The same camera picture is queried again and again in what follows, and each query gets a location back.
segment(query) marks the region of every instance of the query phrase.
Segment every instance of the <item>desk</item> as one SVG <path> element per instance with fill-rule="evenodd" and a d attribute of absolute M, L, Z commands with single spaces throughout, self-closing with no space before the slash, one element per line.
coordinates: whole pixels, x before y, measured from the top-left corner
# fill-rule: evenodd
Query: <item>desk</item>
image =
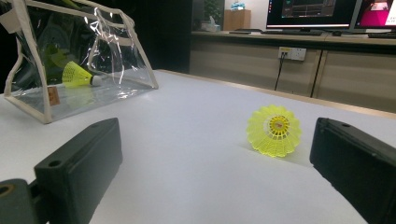
<path fill-rule="evenodd" d="M 339 119 L 396 146 L 394 114 L 154 74 L 156 91 L 48 125 L 1 97 L 0 179 L 31 182 L 33 167 L 52 151 L 88 125 L 117 117 L 124 162 L 91 223 L 365 223 L 310 164 L 315 123 Z M 269 104 L 301 121 L 302 143 L 285 159 L 263 156 L 247 141 L 248 118 Z"/>
<path fill-rule="evenodd" d="M 279 47 L 306 48 L 285 60 L 277 91 L 396 113 L 396 40 L 193 32 L 190 74 L 273 90 Z"/>

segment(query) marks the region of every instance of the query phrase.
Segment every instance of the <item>wooden cabinet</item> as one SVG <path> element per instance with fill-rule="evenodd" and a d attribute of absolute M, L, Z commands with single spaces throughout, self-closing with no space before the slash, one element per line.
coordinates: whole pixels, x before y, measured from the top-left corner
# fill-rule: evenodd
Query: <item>wooden cabinet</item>
<path fill-rule="evenodd" d="M 231 11 L 224 11 L 223 30 L 233 31 L 236 29 L 250 28 L 251 11 L 247 9 Z"/>

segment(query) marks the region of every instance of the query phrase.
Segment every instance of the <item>orange label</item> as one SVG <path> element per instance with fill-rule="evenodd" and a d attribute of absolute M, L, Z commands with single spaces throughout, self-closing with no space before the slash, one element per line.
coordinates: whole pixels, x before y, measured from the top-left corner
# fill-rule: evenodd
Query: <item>orange label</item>
<path fill-rule="evenodd" d="M 61 102 L 59 101 L 58 89 L 56 87 L 48 87 L 49 90 L 49 104 L 50 105 L 58 105 Z"/>

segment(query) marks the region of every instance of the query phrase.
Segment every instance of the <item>white wall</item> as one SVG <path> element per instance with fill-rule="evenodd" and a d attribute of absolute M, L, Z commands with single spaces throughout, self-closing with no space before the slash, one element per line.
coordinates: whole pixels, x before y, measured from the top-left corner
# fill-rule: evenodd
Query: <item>white wall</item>
<path fill-rule="evenodd" d="M 230 9 L 235 0 L 225 0 L 224 9 Z M 245 3 L 246 9 L 251 10 L 250 28 L 265 30 L 268 14 L 268 0 L 239 0 Z"/>

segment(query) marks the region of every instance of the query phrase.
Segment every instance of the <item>cable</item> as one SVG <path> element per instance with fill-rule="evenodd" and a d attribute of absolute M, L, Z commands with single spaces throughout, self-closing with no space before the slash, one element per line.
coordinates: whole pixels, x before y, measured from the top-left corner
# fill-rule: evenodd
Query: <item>cable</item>
<path fill-rule="evenodd" d="M 275 84 L 274 91 L 276 91 L 277 82 L 279 81 L 280 72 L 282 71 L 282 65 L 283 65 L 283 61 L 285 60 L 286 55 L 288 55 L 287 52 L 282 52 L 281 55 L 280 55 L 280 59 L 279 59 L 279 72 L 278 72 L 278 74 L 277 74 L 277 79 L 276 79 L 276 84 Z"/>

